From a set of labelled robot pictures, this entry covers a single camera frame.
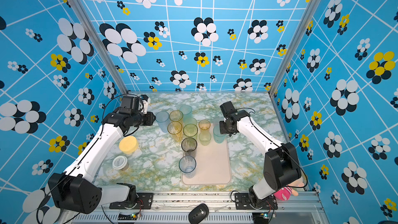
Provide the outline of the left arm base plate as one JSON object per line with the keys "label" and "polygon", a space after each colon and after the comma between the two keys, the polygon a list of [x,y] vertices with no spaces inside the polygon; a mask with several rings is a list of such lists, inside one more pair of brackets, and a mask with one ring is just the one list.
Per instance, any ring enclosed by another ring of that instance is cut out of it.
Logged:
{"label": "left arm base plate", "polygon": [[153,203],[153,196],[152,192],[150,193],[137,193],[135,200],[130,203],[127,201],[123,202],[114,202],[109,205],[110,209],[120,209],[120,210],[130,210],[130,209],[137,209],[137,210],[147,210],[151,209]]}

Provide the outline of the amber cup front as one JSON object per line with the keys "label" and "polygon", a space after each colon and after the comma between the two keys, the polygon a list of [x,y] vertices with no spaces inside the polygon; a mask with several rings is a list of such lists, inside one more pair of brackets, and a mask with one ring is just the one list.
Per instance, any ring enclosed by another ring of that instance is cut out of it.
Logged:
{"label": "amber cup front", "polygon": [[176,142],[182,142],[183,132],[182,132],[182,124],[180,122],[177,121],[170,122],[167,127],[167,131]]}

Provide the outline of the green translucent cup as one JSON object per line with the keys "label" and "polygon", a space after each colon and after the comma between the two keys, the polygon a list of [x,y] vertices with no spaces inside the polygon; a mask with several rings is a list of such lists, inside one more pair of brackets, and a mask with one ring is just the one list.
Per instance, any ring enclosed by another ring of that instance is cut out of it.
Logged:
{"label": "green translucent cup", "polygon": [[183,128],[183,133],[187,138],[194,138],[197,139],[198,135],[198,127],[195,124],[187,124]]}

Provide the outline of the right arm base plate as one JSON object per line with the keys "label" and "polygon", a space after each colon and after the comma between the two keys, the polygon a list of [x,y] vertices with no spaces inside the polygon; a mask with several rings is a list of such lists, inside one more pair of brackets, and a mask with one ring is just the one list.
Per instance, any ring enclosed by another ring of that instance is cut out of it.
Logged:
{"label": "right arm base plate", "polygon": [[268,196],[264,200],[261,200],[259,205],[254,206],[250,202],[248,193],[236,192],[232,195],[232,200],[235,202],[235,207],[237,210],[277,210],[278,204],[273,195]]}

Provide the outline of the grey-blue clear cup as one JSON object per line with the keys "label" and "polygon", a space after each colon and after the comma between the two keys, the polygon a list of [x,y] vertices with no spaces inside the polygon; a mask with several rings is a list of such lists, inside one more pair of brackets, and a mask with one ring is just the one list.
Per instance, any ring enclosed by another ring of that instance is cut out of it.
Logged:
{"label": "grey-blue clear cup", "polygon": [[191,176],[195,173],[197,166],[196,159],[193,156],[184,156],[179,161],[179,169],[185,176]]}

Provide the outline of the dark smoky cup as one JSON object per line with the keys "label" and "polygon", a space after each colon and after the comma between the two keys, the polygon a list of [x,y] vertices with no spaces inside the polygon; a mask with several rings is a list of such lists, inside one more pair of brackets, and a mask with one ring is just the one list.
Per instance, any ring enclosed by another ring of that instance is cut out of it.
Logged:
{"label": "dark smoky cup", "polygon": [[184,156],[195,157],[197,154],[198,142],[195,138],[188,137],[185,138],[181,143],[181,148],[183,150]]}

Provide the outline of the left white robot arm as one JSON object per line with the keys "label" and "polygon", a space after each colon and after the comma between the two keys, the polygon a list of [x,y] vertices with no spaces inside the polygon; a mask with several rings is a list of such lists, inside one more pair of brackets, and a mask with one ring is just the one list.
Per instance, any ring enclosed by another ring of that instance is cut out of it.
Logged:
{"label": "left white robot arm", "polygon": [[92,213],[98,206],[124,202],[134,206],[137,193],[134,185],[117,183],[96,187],[95,174],[112,146],[127,135],[131,127],[151,126],[155,115],[149,112],[150,98],[124,94],[122,102],[102,120],[94,139],[63,173],[54,173],[48,180],[51,197],[57,208],[83,214]]}

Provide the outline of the light green cup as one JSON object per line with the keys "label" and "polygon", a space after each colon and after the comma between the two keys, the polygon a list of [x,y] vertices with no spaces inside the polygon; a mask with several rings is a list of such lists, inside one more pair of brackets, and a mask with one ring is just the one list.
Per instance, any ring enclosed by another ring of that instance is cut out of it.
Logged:
{"label": "light green cup", "polygon": [[203,146],[207,146],[209,145],[210,141],[211,141],[211,134],[209,131],[202,131],[199,135],[199,139],[200,139],[200,143]]}

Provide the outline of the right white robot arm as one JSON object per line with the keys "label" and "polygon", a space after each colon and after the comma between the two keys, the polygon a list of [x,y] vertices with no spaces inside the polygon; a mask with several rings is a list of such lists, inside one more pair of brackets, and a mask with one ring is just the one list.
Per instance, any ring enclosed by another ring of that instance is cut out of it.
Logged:
{"label": "right white robot arm", "polygon": [[282,143],[263,130],[245,110],[222,110],[219,122],[221,134],[241,133],[264,155],[263,177],[249,189],[249,200],[254,208],[262,207],[281,189],[304,188],[302,169],[295,146]]}

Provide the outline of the blue-grey translucent cup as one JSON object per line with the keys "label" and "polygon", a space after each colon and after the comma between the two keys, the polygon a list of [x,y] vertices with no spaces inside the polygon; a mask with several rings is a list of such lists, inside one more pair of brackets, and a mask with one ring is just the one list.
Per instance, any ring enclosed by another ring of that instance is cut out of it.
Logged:
{"label": "blue-grey translucent cup", "polygon": [[168,126],[171,123],[170,120],[170,115],[166,111],[161,111],[156,113],[156,122],[159,125],[159,128],[161,129],[162,132],[167,133],[168,132]]}

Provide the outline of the small amber cup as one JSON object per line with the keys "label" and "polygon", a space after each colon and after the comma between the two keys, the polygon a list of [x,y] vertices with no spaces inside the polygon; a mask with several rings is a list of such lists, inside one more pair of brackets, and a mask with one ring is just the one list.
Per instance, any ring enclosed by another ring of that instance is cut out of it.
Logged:
{"label": "small amber cup", "polygon": [[211,123],[207,119],[203,119],[199,122],[199,128],[201,131],[209,131]]}

